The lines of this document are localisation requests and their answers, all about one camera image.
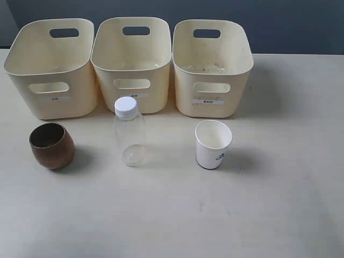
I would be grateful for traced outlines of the brown wooden cup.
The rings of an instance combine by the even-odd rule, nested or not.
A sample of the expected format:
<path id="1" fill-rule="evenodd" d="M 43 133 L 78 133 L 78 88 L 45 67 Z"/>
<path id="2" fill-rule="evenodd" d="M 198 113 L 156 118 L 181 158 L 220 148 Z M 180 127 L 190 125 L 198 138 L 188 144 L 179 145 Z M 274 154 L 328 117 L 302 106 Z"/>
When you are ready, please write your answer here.
<path id="1" fill-rule="evenodd" d="M 66 167 L 74 158 L 75 144 L 66 128 L 59 123 L 38 126 L 28 140 L 35 159 L 45 168 Z"/>

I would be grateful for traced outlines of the cream plastic bin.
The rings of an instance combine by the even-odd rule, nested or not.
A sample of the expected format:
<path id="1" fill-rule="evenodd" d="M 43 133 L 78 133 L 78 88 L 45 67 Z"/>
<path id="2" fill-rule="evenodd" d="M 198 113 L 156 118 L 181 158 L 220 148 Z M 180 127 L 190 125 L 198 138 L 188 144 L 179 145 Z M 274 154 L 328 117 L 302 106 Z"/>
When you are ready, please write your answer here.
<path id="1" fill-rule="evenodd" d="M 18 32 L 4 69 L 37 118 L 81 117 L 95 109 L 93 43 L 94 25 L 83 18 L 37 20 Z"/>
<path id="2" fill-rule="evenodd" d="M 173 64 L 178 110 L 189 117 L 226 118 L 240 103 L 254 61 L 241 25 L 190 19 L 175 26 Z"/>
<path id="3" fill-rule="evenodd" d="M 117 17 L 100 24 L 91 63 L 110 111 L 124 96 L 135 98 L 141 113 L 161 111 L 168 98 L 170 62 L 170 29 L 163 19 Z"/>

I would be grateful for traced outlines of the middle cream plastic bin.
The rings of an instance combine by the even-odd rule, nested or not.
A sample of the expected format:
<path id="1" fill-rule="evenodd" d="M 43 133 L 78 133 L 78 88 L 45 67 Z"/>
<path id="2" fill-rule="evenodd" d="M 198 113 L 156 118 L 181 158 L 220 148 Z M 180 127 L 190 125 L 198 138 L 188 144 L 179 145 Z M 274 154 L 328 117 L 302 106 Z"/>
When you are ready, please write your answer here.
<path id="1" fill-rule="evenodd" d="M 163 19 L 117 17 L 100 24 L 91 63 L 110 111 L 124 96 L 135 98 L 141 113 L 161 111 L 168 98 L 170 62 L 170 29 Z"/>

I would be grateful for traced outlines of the left cream plastic bin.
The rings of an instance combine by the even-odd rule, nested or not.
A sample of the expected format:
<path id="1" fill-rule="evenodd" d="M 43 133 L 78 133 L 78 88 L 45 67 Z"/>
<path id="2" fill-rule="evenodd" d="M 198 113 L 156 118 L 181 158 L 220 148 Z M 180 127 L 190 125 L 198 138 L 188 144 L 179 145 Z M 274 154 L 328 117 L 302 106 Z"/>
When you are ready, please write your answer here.
<path id="1" fill-rule="evenodd" d="M 37 20 L 18 32 L 4 69 L 37 118 L 81 117 L 95 109 L 93 43 L 94 25 L 83 18 Z"/>

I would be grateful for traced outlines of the right cream plastic bin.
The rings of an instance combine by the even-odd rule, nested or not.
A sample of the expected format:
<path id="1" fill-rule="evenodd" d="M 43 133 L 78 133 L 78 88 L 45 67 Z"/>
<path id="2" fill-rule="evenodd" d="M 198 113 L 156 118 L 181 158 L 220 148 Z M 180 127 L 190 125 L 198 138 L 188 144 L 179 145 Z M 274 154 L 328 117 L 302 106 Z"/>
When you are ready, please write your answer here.
<path id="1" fill-rule="evenodd" d="M 175 26 L 173 64 L 178 110 L 189 117 L 226 118 L 240 103 L 254 61 L 241 25 L 190 19 Z"/>

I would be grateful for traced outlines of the clear plastic bottle white cap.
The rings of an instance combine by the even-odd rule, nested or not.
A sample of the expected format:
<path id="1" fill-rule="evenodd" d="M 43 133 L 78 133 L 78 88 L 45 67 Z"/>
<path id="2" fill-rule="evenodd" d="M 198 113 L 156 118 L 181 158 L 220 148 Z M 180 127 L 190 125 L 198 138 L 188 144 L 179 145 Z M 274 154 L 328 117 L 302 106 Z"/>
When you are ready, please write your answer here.
<path id="1" fill-rule="evenodd" d="M 131 167 L 141 165 L 146 156 L 146 124 L 135 98 L 118 98 L 114 104 L 114 133 L 122 161 Z"/>

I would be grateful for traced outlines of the white paper cup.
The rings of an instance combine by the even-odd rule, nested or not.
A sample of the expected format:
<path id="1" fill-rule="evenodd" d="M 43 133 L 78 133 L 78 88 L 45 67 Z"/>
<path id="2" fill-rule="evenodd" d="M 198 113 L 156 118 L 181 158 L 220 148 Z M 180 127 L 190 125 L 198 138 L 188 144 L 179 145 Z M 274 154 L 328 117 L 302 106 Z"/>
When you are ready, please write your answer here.
<path id="1" fill-rule="evenodd" d="M 232 131 L 217 120 L 203 120 L 195 128 L 196 160 L 205 169 L 216 169 L 232 143 Z"/>

